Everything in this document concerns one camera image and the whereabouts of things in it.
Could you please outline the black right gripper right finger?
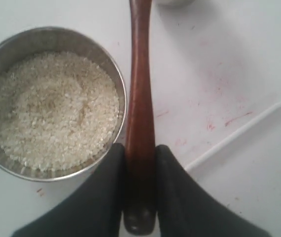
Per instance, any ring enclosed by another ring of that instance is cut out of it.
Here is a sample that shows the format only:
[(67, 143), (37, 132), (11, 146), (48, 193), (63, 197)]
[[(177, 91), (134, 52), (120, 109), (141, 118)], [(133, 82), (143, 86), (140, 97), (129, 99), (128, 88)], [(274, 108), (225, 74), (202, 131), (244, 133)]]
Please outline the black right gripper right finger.
[(156, 154), (158, 220), (163, 237), (268, 237), (202, 189), (166, 145)]

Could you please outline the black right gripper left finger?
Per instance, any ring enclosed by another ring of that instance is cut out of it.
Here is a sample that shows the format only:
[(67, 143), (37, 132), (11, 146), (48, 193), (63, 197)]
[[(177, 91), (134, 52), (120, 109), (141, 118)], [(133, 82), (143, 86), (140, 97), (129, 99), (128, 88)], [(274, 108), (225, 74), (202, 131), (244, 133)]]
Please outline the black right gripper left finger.
[(124, 147), (112, 145), (96, 170), (52, 210), (15, 237), (117, 237), (124, 200)]

